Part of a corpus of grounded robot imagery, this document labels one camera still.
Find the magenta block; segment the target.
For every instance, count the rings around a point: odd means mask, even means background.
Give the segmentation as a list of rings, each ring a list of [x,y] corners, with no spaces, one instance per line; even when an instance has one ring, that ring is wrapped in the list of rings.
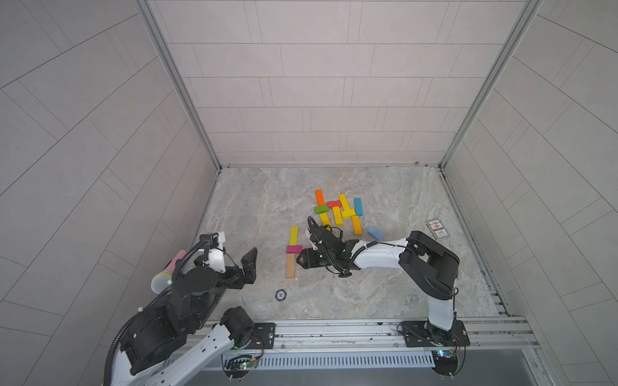
[[[301,245],[288,245],[286,247],[286,253],[287,254],[301,254],[301,252],[303,251],[304,247]]]

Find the tan wooden block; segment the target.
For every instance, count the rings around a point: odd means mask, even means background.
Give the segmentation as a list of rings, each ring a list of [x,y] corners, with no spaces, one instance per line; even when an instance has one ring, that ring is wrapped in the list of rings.
[[[286,278],[295,277],[295,255],[288,253],[286,255]]]

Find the green block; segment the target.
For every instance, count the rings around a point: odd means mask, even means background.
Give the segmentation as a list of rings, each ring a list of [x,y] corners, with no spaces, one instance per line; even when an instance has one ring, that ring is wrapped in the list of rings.
[[[320,215],[322,213],[325,213],[325,212],[328,212],[329,210],[330,210],[330,208],[326,204],[314,208],[315,214],[318,214],[318,215]]]

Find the light blue block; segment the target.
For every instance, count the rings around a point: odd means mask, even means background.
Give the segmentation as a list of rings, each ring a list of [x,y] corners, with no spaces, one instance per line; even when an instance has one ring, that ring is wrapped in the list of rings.
[[[372,236],[377,241],[382,241],[384,238],[384,235],[374,227],[370,227],[368,229],[368,234],[370,234],[370,236]]]

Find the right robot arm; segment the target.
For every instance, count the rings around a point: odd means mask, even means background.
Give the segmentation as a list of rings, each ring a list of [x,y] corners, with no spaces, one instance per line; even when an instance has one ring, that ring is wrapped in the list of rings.
[[[402,270],[428,296],[424,338],[435,346],[454,342],[455,282],[460,267],[460,259],[454,252],[421,231],[391,242],[344,241],[325,226],[312,226],[307,234],[312,246],[303,249],[296,258],[303,269],[332,268],[340,278],[350,277],[354,270]]]

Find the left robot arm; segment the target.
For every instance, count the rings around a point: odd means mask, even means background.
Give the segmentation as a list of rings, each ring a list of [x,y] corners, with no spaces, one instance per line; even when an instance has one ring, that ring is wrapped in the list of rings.
[[[204,327],[227,289],[241,289],[257,276],[257,249],[246,253],[241,265],[227,266],[223,273],[207,265],[183,273],[197,251],[194,247],[178,252],[164,274],[167,288],[120,328],[106,357],[105,385],[181,385],[215,356],[251,342],[254,321],[242,307],[230,308],[199,344],[169,368],[159,366]]]

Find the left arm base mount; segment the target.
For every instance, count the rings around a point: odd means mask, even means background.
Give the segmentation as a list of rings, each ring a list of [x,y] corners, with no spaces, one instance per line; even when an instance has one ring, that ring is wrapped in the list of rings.
[[[249,341],[239,350],[270,350],[275,345],[275,332],[275,323],[256,323]]]

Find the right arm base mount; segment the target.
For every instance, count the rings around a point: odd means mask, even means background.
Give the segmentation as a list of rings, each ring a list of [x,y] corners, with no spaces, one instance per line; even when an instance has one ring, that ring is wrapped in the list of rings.
[[[450,331],[433,326],[429,321],[404,321],[397,326],[397,332],[407,347],[468,347],[470,339],[464,324],[455,319]]]

